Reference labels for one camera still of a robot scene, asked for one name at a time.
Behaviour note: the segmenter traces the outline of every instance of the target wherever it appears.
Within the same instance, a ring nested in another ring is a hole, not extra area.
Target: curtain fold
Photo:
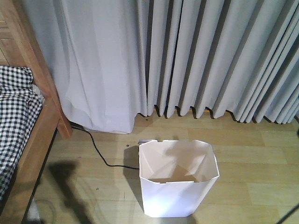
[[[23,0],[69,120],[132,131],[137,113],[206,108],[291,122],[299,0]]]

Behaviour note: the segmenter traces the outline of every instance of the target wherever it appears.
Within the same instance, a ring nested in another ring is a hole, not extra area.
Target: laminate floor
[[[275,224],[299,203],[299,125],[238,123],[229,113],[169,119],[137,115],[131,134],[93,133],[110,164],[138,166],[138,140],[213,145],[220,178],[196,212],[151,218],[142,210],[138,171],[107,167],[88,134],[56,135],[35,201],[45,224]],[[284,224],[298,224],[299,211]]]

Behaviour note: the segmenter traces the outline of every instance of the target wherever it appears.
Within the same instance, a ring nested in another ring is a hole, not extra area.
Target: bedding
[[[29,68],[0,66],[0,201],[42,109]]]

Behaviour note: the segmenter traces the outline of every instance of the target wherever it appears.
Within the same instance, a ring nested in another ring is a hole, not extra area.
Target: plastic bin
[[[191,215],[219,177],[212,146],[152,140],[139,146],[144,213],[150,217]]]

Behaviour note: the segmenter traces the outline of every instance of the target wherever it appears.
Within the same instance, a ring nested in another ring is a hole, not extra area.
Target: white curtain
[[[299,110],[298,0],[23,0],[69,120],[132,131],[137,113],[241,122]]]

